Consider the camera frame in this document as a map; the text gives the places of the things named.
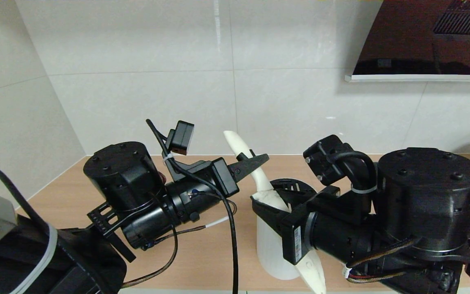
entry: bolt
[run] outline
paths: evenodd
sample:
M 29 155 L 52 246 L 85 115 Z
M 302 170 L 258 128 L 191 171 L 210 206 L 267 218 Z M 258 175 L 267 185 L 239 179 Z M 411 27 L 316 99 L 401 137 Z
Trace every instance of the bolt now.
M 453 159 L 453 154 L 451 152 L 446 152 L 442 156 L 443 159 Z
M 453 174 L 451 175 L 451 179 L 454 179 L 454 180 L 461 180 L 463 178 L 463 174 L 455 171 L 453 172 Z

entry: white wire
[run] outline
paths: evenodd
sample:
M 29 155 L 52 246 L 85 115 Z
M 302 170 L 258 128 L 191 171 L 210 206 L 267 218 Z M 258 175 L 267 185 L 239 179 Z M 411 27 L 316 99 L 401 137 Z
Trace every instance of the white wire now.
M 218 220 L 216 220 L 216 221 L 214 221 L 214 222 L 211 222 L 211 223 L 205 225 L 204 227 L 212 227 L 212 226 L 214 226 L 214 225 L 217 225 L 217 224 L 222 223 L 223 221 L 227 221 L 227 220 L 228 220 L 228 217 L 227 217 L 227 216 L 224 216 L 223 218 L 218 219 Z
M 11 294 L 23 294 L 34 281 L 41 275 L 41 272 L 48 266 L 52 257 L 54 257 L 55 249 L 58 244 L 58 231 L 50 223 L 48 224 L 49 236 L 48 246 L 43 255 L 43 258 L 38 262 L 35 268 L 28 274 L 28 276 L 15 288 Z

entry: cable tie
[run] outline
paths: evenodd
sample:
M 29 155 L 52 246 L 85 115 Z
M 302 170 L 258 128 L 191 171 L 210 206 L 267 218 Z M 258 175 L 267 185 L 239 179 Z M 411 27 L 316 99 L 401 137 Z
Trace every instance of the cable tie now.
M 162 162 L 164 163 L 164 165 L 166 165 L 166 160 L 170 159 L 170 158 L 173 158 L 173 153 L 168 153 L 167 156 L 165 156 L 164 158 L 162 158 Z
M 349 273 L 351 273 L 352 269 L 353 268 L 348 268 L 346 265 L 344 265 L 344 268 L 342 269 L 342 275 L 345 279 L 349 278 Z
M 377 190 L 377 186 L 375 185 L 373 188 L 367 189 L 367 190 L 358 190 L 353 188 L 353 184 L 351 184 L 351 191 L 357 193 L 357 194 L 368 194 L 371 192 L 374 192 Z

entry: black connector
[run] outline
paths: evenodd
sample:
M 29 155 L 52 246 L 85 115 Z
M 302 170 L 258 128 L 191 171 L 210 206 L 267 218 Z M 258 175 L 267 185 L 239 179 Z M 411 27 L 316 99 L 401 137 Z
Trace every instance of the black connector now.
M 178 154 L 186 155 L 188 154 L 188 148 L 190 147 L 190 142 L 192 141 L 194 124 L 188 123 L 185 121 L 178 121 L 175 131 L 170 132 L 168 137 L 169 144 L 168 149 L 171 152 Z
M 352 150 L 351 146 L 347 143 L 342 143 L 338 136 L 330 135 L 315 142 L 315 144 L 302 153 L 302 156 L 306 159 L 309 168 L 317 176 L 317 179 L 324 186 L 329 186 L 344 178 L 345 173 L 338 165 L 329 162 L 327 155 Z

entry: black cylindrical motor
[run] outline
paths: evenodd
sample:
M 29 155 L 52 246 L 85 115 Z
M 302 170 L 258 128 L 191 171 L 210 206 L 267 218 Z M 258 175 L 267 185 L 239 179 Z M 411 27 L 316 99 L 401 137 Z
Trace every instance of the black cylindrical motor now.
M 140 142 L 124 142 L 97 151 L 83 171 L 114 209 L 119 221 L 142 210 L 121 225 L 134 249 L 167 233 L 172 225 L 197 221 L 201 212 L 220 201 L 211 195 L 193 193 L 212 191 L 192 179 L 184 178 L 165 186 Z M 216 185 L 210 172 L 198 171 L 197 175 Z
M 377 214 L 395 240 L 421 238 L 420 258 L 437 257 L 467 241 L 470 160 L 433 148 L 394 151 L 378 162 Z

